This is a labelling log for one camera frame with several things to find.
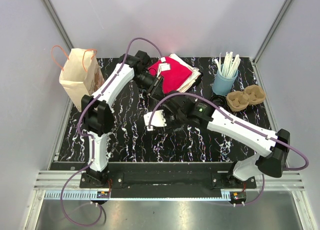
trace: paper bag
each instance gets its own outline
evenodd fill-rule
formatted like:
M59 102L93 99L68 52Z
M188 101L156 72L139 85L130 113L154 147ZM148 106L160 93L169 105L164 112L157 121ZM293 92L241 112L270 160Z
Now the paper bag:
M80 112L82 97L91 95L105 82L96 53L95 49L71 49L69 56L65 54L67 61L64 66L60 66L59 82Z

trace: red cloth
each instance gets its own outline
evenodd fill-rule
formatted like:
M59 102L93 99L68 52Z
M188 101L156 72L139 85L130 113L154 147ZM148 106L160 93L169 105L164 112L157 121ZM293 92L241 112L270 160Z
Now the red cloth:
M176 91L188 79L192 72L170 57L165 57L165 62L170 64L170 70L162 71L160 74L163 76L163 92L166 94L170 91ZM158 61L149 67L151 75L155 76L157 74L158 65L161 63L161 61Z

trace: marble surface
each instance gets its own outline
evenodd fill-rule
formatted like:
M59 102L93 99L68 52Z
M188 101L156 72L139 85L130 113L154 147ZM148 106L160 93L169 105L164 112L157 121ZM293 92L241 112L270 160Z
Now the marble surface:
M207 99L212 96L212 83L217 67L215 58L183 58L188 64L198 67L203 73L202 82L191 92ZM102 74L106 79L114 70L118 59L99 59ZM257 84L249 58L242 58L239 75L232 90L243 90ZM210 132L189 125L175 130L147 132L143 114L156 105L131 81L118 95L112 108L115 125L108 133L106 156L109 161L129 162L205 162L243 160L254 154L247 146L220 133ZM263 104L248 106L233 113L246 121L270 129L266 109ZM88 138L82 138L76 131L80 113L72 107L64 134L58 161L87 161L89 158Z

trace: white wall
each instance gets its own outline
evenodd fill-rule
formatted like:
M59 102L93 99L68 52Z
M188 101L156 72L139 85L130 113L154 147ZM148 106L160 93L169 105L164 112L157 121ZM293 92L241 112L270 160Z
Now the white wall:
M17 230L67 102L50 57L64 45L41 0L0 0L0 12L0 225Z
M310 166L301 172L320 223L320 7L319 0L294 0L258 62L266 93L279 128L291 132L293 146L305 153ZM303 160L289 154L290 166Z
M164 54L254 57L285 0L51 0L75 47L119 57L145 37ZM131 52L145 50L136 42Z

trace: bag handle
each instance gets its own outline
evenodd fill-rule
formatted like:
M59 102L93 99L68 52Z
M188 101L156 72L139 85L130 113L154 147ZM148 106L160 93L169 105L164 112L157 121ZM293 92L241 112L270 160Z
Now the bag handle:
M98 53L98 51L97 51L96 49L87 49L87 50L84 51L83 57L82 57L82 65L83 65L83 68L84 68L85 72L88 72L88 70L85 68L85 64L84 64L85 54L86 54L87 51L95 51L95 53L94 53L94 55L91 57L91 59L92 59L93 57L95 57L95 55Z
M53 61L62 69L62 71L64 71L64 68L61 66L61 65L59 65L59 63L55 60L55 58L54 58L54 55L53 55L53 52L54 52L54 48L55 47L59 47L61 50L62 50L62 52L64 53L64 55L66 56L66 58L69 60L69 56L67 55L67 53L65 52L65 50L61 47L61 46L59 46L59 45L55 45L55 46L53 46L52 48L51 48L51 58L53 59Z

